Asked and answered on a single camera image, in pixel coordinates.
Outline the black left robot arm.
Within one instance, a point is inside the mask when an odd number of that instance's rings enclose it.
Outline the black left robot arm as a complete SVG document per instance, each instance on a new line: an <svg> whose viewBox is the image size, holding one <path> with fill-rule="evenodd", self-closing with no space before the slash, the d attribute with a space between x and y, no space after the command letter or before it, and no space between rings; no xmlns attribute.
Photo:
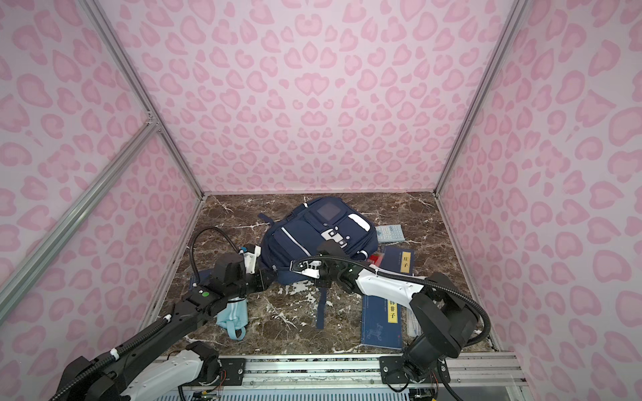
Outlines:
<svg viewBox="0 0 642 401"><path fill-rule="evenodd" d="M70 363L53 399L154 400L186 384L219 385L225 379L219 353L204 342L162 363L157 359L215 319L232 300L268 289L276 276L262 266L248 272L240 253L220 257L210 277L167 315L95 359L79 357Z"/></svg>

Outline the blue book yellow label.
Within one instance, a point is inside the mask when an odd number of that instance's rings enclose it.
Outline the blue book yellow label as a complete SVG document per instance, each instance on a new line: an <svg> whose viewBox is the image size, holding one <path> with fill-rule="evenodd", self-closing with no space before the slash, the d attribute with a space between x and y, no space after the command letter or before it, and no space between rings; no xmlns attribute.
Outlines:
<svg viewBox="0 0 642 401"><path fill-rule="evenodd" d="M381 297L363 297L361 343L382 349L403 348L402 318L396 302Z"/></svg>
<svg viewBox="0 0 642 401"><path fill-rule="evenodd" d="M415 259L415 253L411 249L386 246L383 248L380 268L390 272L412 276Z"/></svg>

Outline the blue book yellow label front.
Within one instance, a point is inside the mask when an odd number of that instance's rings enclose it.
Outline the blue book yellow label front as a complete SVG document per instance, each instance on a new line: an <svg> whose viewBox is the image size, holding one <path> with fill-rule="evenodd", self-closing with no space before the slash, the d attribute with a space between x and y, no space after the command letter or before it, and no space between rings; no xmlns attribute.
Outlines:
<svg viewBox="0 0 642 401"><path fill-rule="evenodd" d="M382 349L403 348L402 318L396 302L381 297L363 297L361 343Z"/></svg>

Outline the navy blue backpack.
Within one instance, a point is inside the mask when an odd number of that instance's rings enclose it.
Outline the navy blue backpack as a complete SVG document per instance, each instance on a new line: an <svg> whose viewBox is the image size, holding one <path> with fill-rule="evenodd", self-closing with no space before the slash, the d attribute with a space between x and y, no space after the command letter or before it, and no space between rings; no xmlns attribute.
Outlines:
<svg viewBox="0 0 642 401"><path fill-rule="evenodd" d="M374 223L336 196L304 202L277 222L263 213L258 218L269 225L260 243L259 267L284 286L307 280L290 270L291 262L318 255L328 241L339 247L341 256L357 261L367 260L379 248Z"/></svg>

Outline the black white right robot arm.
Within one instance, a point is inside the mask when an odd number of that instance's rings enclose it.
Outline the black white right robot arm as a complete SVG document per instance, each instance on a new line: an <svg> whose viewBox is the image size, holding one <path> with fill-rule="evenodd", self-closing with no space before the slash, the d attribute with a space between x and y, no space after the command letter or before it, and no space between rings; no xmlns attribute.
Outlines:
<svg viewBox="0 0 642 401"><path fill-rule="evenodd" d="M400 367L400 374L410 383L436 378L440 360L458 358L463 349L485 340L492 328L483 307L448 276L391 272L348 257L334 242L323 243L316 255L290 262L290 271L334 282L347 293L394 302L412 313L421 333L404 348Z"/></svg>

